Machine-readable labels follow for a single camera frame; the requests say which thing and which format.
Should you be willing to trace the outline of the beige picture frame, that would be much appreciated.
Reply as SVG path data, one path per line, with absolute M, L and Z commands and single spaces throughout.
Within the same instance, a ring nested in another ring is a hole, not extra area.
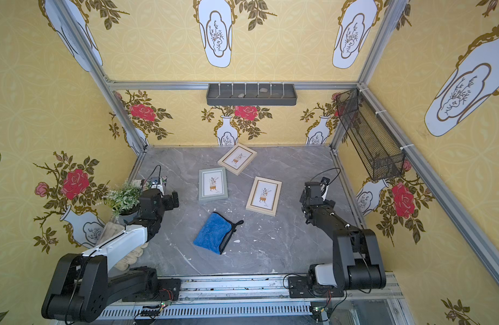
M 218 165 L 225 167 L 227 171 L 238 176 L 256 156 L 257 152 L 255 150 L 237 144 L 218 161 Z
M 281 188 L 281 181 L 255 177 L 246 210 L 274 217 L 279 204 Z

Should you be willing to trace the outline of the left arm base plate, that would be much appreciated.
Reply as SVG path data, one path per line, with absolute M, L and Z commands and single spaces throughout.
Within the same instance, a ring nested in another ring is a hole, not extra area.
M 179 278 L 158 279 L 154 288 L 128 295 L 122 302 L 172 301 L 179 299 L 182 280 Z

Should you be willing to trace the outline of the blue microfiber cloth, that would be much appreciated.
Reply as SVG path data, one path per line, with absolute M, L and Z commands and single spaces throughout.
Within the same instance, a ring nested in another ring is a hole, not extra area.
M 205 225 L 199 231 L 193 244 L 221 255 L 237 227 L 244 224 L 243 220 L 233 223 L 217 212 L 213 212 Z

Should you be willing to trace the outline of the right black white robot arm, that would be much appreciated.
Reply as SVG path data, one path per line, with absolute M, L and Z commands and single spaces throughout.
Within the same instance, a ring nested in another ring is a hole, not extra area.
M 333 287 L 335 296 L 345 291 L 372 291 L 386 286 L 386 272 L 377 237 L 339 217 L 334 202 L 325 200 L 320 182 L 308 181 L 300 199 L 306 223 L 322 230 L 333 242 L 332 262 L 313 264 L 308 271 L 310 287 Z

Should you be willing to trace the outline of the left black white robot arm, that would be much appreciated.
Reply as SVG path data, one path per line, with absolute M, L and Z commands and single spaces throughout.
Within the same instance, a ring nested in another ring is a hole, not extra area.
M 165 212 L 179 206 L 176 191 L 163 194 L 157 188 L 145 190 L 140 195 L 138 216 L 119 234 L 83 253 L 61 257 L 41 308 L 42 317 L 65 323 L 93 322 L 118 300 L 139 293 L 157 296 L 154 268 L 134 268 L 113 277 L 108 273 L 134 249 L 154 238 Z

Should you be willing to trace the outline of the grey-green picture frame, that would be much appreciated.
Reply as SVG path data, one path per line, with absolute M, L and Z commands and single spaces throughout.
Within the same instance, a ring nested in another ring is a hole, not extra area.
M 228 198 L 227 175 L 224 167 L 199 171 L 199 201 L 224 200 Z

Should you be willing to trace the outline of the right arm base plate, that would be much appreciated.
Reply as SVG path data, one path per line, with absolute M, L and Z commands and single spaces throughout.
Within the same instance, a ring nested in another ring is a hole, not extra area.
M 289 297 L 292 299 L 329 299 L 340 298 L 345 295 L 344 291 L 340 288 L 332 285 L 318 284 L 312 276 L 289 274 L 284 278 L 283 284 L 288 290 Z

